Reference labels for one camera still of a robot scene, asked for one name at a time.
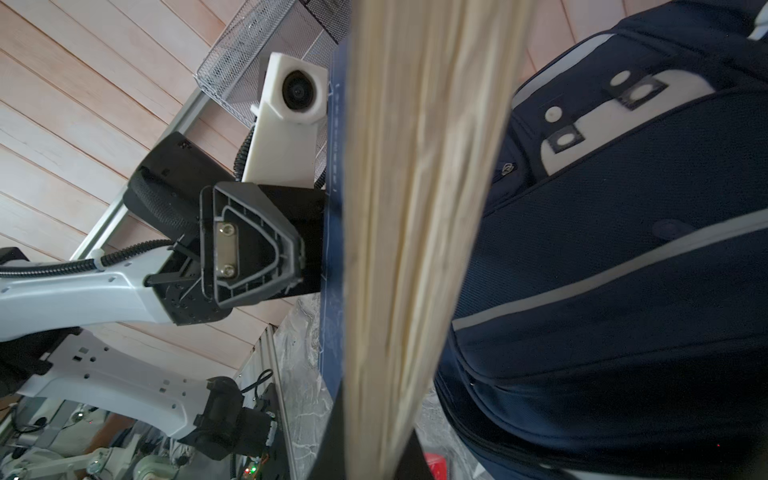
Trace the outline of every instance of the marble surface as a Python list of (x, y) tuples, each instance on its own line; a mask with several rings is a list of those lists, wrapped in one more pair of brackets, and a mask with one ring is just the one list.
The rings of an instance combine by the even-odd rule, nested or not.
[[(333, 406), (317, 369), (319, 306), (319, 294), (300, 297), (274, 336), (296, 469), (293, 480), (309, 474)], [(448, 424), (434, 389), (422, 403), (416, 435), (425, 452), (448, 459), (451, 480), (492, 480)]]

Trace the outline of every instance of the wire mesh basket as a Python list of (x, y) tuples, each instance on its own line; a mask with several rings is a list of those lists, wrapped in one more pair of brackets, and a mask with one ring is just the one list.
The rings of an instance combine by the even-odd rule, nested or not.
[[(276, 51), (330, 67), (349, 32), (350, 0), (246, 0), (197, 69), (200, 90), (246, 126)], [(326, 125), (317, 139), (316, 177), (325, 167)]]

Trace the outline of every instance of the button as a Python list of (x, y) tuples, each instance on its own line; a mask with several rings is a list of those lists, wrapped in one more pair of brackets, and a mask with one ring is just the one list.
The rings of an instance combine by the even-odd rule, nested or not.
[(575, 139), (576, 139), (576, 135), (574, 134), (561, 135), (558, 138), (558, 145), (560, 145), (561, 147), (564, 147), (565, 145), (570, 144)]
[(560, 107), (550, 107), (546, 113), (544, 113), (544, 119), (551, 124), (561, 118), (563, 118), (563, 109)]
[(654, 86), (651, 84), (642, 84), (635, 88), (630, 94), (629, 99), (632, 101), (638, 101), (642, 98), (646, 98), (654, 90)]
[(623, 84), (631, 75), (629, 70), (620, 71), (611, 79), (611, 87), (617, 87)]

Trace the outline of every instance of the reflective stripe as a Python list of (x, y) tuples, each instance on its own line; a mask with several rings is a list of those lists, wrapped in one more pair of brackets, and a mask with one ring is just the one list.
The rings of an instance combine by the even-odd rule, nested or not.
[(570, 285), (539, 293), (514, 302), (504, 303), (493, 308), (483, 310), (474, 315), (453, 320), (453, 329), (460, 330), (470, 326), (479, 325), (488, 322), (503, 315), (510, 313), (519, 313), (525, 310), (531, 310), (550, 303), (566, 300), (577, 295), (589, 292), (600, 286), (610, 283), (625, 275), (633, 273), (646, 266), (653, 265), (684, 253), (707, 247), (714, 243), (739, 237), (747, 233), (756, 232), (768, 228), (768, 209), (758, 210), (751, 214), (734, 217), (722, 223), (715, 223), (708, 227), (689, 233), (685, 237), (669, 242), (662, 247), (658, 247), (650, 252), (628, 260), (620, 265), (614, 266), (608, 270), (590, 276)]
[(538, 72), (523, 86), (523, 88), (518, 90), (512, 98), (512, 108), (515, 108), (522, 102), (528, 100), (528, 97), (533, 95), (539, 88), (545, 86), (553, 78), (584, 60), (584, 57), (592, 53), (597, 47), (604, 44), (612, 36), (614, 36), (614, 34), (606, 33), (592, 37), (568, 52), (563, 58), (550, 65), (549, 68)]

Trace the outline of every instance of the red object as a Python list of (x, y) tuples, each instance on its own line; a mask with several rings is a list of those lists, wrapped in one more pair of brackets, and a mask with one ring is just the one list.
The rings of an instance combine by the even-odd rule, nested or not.
[(444, 457), (436, 453), (425, 453), (424, 459), (435, 480), (448, 480), (448, 462)]

